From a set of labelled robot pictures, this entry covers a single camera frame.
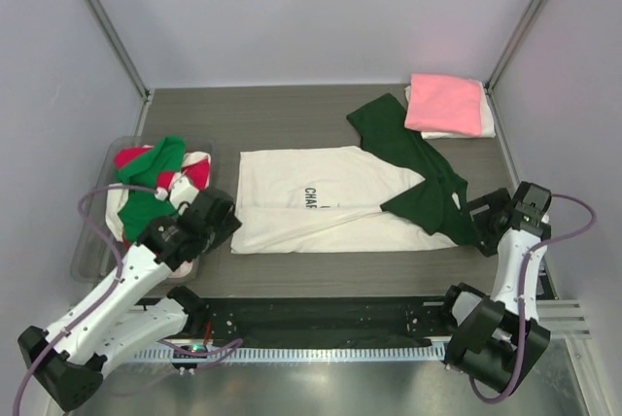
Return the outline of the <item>white and green raglan shirt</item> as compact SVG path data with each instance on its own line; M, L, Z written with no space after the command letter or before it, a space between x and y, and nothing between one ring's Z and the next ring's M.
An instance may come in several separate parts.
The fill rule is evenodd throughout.
M243 152L237 255L475 246L467 181L386 93L350 113L355 146Z

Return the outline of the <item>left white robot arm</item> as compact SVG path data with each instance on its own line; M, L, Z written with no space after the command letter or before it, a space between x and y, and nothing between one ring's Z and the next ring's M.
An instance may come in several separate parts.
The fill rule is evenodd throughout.
M214 251L241 226L232 196L215 188L147 222L115 269L81 302L46 328L21 333L24 378L36 379L60 409L71 412L136 352L169 336L200 335L209 322L208 302L185 286L146 311L126 314L184 262Z

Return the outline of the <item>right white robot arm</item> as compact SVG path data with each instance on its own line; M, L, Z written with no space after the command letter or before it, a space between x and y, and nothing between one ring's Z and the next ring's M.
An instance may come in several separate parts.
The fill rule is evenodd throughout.
M551 200L550 190L523 182L516 192L501 189L469 202L477 248L498 259L494 286L488 295L453 286L437 311L440 326L452 333L445 364L498 396L514 392L550 342L538 322L536 290Z

